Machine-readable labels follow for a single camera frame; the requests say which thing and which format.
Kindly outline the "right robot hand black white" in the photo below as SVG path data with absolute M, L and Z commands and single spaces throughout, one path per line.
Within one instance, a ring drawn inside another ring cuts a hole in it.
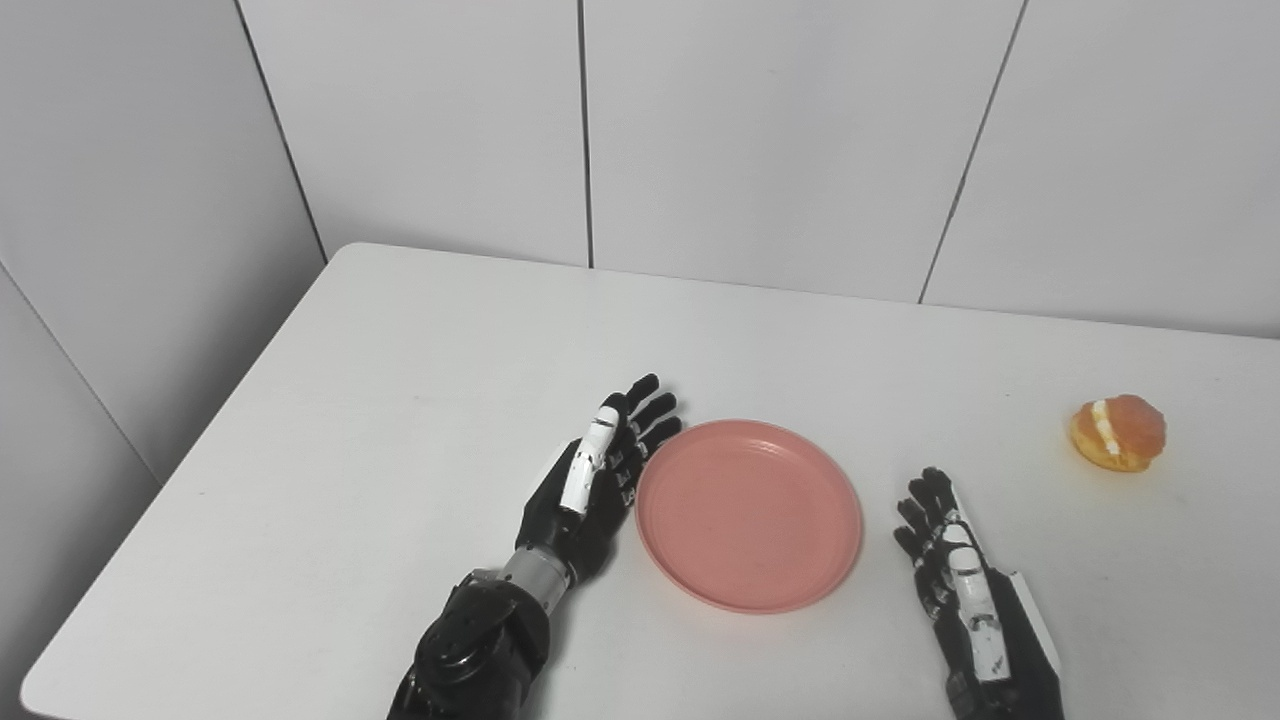
M 987 560 L 951 478 L 925 468 L 893 538 L 947 665 L 956 719 L 1062 719 L 1060 657 L 1025 578 Z

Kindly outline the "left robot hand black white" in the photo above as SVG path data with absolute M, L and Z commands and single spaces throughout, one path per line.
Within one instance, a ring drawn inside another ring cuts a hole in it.
M 612 393 L 525 503 L 516 550 L 553 557 L 571 587 L 591 580 L 605 566 L 646 465 L 684 429 L 677 404 L 655 373 Z

